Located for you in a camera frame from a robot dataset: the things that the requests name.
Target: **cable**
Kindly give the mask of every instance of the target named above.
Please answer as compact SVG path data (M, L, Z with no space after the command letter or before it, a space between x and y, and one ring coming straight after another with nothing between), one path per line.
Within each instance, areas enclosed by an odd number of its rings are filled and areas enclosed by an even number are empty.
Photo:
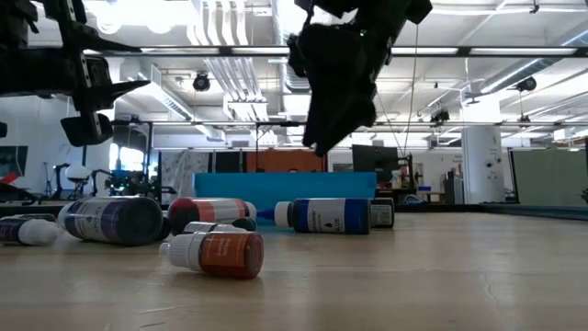
M390 118L388 117L388 111L386 110L386 107L384 107L384 102L382 101L382 97L379 94L378 90L376 90L376 94L378 95L379 103L382 106L382 109L384 110L384 116L386 117L386 121L388 122L388 125L390 125L390 132L392 132L392 135L394 136L394 140L396 141L396 145L401 150L402 157L406 157L406 155L404 154L404 151L402 150L402 148L400 148L401 144L398 141L398 137L396 136L396 132L394 132L394 128L392 127L392 122L390 121Z
M404 137L404 152L402 155L406 155L406 144L408 143L408 134L411 132L411 119L413 118L413 106L414 106L414 83L416 80L416 62L418 59L417 52L419 49L419 26L416 26L416 37L414 40L414 65L413 65L413 82L411 85L411 111L408 115L408 125L406 126L406 136Z

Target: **orange paint bottle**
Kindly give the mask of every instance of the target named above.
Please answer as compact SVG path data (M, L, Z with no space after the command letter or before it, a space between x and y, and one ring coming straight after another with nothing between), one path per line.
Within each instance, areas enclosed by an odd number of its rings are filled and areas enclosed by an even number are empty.
M180 234L161 252L174 266L243 280L255 278L264 263L264 241L257 233Z

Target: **computer monitor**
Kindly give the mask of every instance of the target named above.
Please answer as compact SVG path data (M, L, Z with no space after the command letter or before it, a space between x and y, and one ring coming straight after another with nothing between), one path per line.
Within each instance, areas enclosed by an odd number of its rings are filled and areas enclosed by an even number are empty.
M392 170L398 170L396 147L351 146L354 172L375 172L379 183L392 180Z

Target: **blue partition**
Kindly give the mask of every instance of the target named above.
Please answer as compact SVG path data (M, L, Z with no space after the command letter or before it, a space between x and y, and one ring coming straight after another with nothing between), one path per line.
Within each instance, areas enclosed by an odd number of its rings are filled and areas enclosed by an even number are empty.
M376 195L375 173L194 174L195 197L239 198L259 210L300 198L367 198Z

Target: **blue paint bottle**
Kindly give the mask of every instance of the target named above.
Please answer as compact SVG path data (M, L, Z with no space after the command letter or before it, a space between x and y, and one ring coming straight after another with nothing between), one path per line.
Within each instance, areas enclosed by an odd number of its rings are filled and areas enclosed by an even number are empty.
M274 215L264 216L299 233L369 234L370 204L368 199L298 199L279 202Z

